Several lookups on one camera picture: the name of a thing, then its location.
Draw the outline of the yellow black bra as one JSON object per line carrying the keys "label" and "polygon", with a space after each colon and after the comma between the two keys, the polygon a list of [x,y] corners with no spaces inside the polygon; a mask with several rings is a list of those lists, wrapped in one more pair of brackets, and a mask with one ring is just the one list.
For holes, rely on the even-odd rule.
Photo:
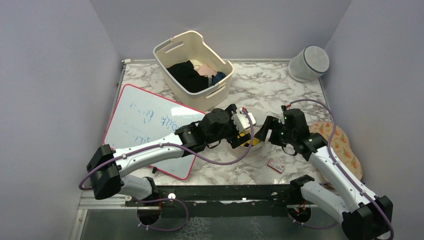
{"label": "yellow black bra", "polygon": [[[241,147],[247,148],[247,147],[249,146],[249,144],[251,143],[251,137],[250,137],[250,136],[249,136],[249,137],[247,137],[247,134],[246,134],[246,133],[244,133],[244,132],[240,133],[240,134],[237,136],[237,138],[238,138],[239,140],[247,139],[247,141],[246,141],[246,142],[244,142],[243,144],[241,144],[241,145],[240,145]],[[256,145],[258,145],[259,143],[260,143],[260,140],[259,140],[259,139],[257,139],[257,138],[253,138],[252,146],[256,146]]]}

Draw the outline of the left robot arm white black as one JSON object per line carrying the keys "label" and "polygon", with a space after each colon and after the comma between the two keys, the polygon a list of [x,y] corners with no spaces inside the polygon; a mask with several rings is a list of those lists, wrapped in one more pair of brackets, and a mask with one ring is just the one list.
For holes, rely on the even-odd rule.
{"label": "left robot arm white black", "polygon": [[232,148],[245,142],[253,142],[256,119],[246,108],[231,104],[226,109],[215,108],[201,120],[183,125],[175,132],[158,140],[128,148],[113,149],[109,144],[101,145],[86,166],[87,176],[79,183],[79,189],[91,190],[96,200],[104,200],[116,194],[131,196],[144,205],[157,200],[154,180],[137,177],[132,173],[150,165],[178,160],[194,155],[214,165],[213,161],[199,153],[209,144],[225,140]]}

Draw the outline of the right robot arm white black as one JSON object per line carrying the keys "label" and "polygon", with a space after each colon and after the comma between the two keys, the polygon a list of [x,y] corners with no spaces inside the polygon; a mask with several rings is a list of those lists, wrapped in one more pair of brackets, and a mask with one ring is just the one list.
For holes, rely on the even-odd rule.
{"label": "right robot arm white black", "polygon": [[306,200],[317,205],[341,225],[349,240],[376,240],[386,233],[394,237],[392,201],[360,182],[337,158],[328,141],[320,133],[310,132],[300,109],[284,109],[282,119],[267,116],[255,138],[282,148],[291,145],[337,191],[334,194],[304,175],[290,182],[288,196],[292,202],[300,204]]}

